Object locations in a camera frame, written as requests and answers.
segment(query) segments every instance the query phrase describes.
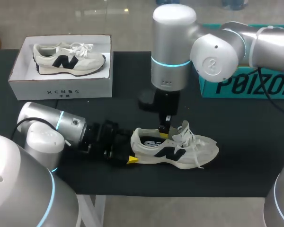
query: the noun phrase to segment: black tablecloth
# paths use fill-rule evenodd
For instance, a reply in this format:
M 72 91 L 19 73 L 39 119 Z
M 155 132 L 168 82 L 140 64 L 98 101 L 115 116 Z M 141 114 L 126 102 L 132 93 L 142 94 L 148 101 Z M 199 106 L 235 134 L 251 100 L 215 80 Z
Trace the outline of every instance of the black tablecloth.
M 7 80 L 16 50 L 0 51 L 0 135 L 9 137 L 25 103 Z M 113 98 L 44 100 L 38 103 L 120 127 L 157 128 L 155 113 L 139 110 L 137 96 L 151 87 L 150 52 L 115 52 Z M 277 101 L 284 107 L 284 101 Z M 205 169 L 168 164 L 115 167 L 105 162 L 64 158 L 57 174 L 78 194 L 135 196 L 265 197 L 284 166 L 284 115 L 267 100 L 204 99 L 192 75 L 181 93 L 172 124 L 188 120 L 195 134 L 211 137 L 219 155 Z M 17 136 L 18 144 L 23 138 Z

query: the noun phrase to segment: new balance sneaker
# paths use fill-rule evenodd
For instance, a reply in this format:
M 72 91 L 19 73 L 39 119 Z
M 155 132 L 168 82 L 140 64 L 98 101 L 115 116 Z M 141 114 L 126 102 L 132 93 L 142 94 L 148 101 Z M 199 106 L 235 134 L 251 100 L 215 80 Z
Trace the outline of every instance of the new balance sneaker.
M 180 169 L 201 168 L 218 154 L 216 141 L 194 135 L 188 121 L 178 129 L 171 127 L 169 138 L 163 139 L 159 130 L 137 128 L 131 137 L 131 146 L 138 163 L 171 163 Z
M 91 50 L 92 44 L 35 44 L 33 58 L 37 71 L 42 75 L 69 73 L 74 76 L 86 76 L 98 72 L 105 63 L 103 54 Z

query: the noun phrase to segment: white shoelace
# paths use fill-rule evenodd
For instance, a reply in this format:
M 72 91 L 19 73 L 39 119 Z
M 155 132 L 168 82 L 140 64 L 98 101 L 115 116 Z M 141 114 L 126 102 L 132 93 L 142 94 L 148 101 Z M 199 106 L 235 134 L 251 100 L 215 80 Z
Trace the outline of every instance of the white shoelace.
M 93 44 L 80 44 L 80 43 L 73 43 L 71 44 L 71 51 L 70 53 L 75 53 L 75 55 L 79 57 L 87 57 L 87 53 L 91 52 Z
M 182 149 L 185 148 L 186 150 L 189 150 L 192 152 L 192 154 L 194 155 L 194 160 L 195 160 L 195 164 L 197 165 L 198 168 L 200 169 L 204 169 L 203 167 L 200 166 L 199 162 L 198 162 L 198 157 L 197 157 L 197 144 L 200 145 L 205 145 L 204 141 L 200 140 L 200 139 L 196 139 L 195 135 L 192 133 L 191 130 L 189 130 L 189 133 L 186 133 L 183 137 L 183 139 L 185 140 L 184 142 L 182 142 L 183 147 L 180 147 L 179 145 L 177 145 L 178 149 Z

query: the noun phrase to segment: black n logo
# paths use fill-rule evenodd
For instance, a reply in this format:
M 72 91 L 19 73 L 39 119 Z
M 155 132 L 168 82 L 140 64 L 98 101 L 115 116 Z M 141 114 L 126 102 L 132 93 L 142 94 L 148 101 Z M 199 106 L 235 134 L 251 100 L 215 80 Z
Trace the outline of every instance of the black n logo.
M 78 59 L 75 56 L 73 56 L 71 62 L 68 62 L 68 56 L 60 55 L 53 63 L 53 66 L 58 68 L 62 64 L 63 68 L 72 70 L 77 64 L 77 62 Z
M 175 148 L 172 147 L 164 147 L 161 151 L 159 151 L 155 157 L 164 157 L 166 156 L 167 159 L 178 161 L 184 154 L 186 150 L 185 149 L 179 149 L 175 153 Z

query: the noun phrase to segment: floor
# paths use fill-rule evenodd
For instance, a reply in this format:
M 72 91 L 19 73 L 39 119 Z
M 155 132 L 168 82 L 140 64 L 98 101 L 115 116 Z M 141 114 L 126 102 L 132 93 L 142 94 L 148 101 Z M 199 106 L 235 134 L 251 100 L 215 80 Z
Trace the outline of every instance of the floor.
M 284 0 L 249 0 L 242 11 L 228 11 L 221 0 L 181 0 L 201 23 L 284 24 Z M 151 50 L 155 0 L 0 0 L 4 49 L 20 48 L 26 36 L 110 34 L 115 51 Z
M 108 196 L 104 227 L 265 227 L 263 198 Z
M 284 0 L 249 0 L 242 11 L 220 0 L 182 0 L 201 23 L 284 24 Z M 115 51 L 151 50 L 155 0 L 0 0 L 4 49 L 26 36 L 110 34 Z M 105 227 L 263 227 L 263 198 L 144 198 L 109 196 Z

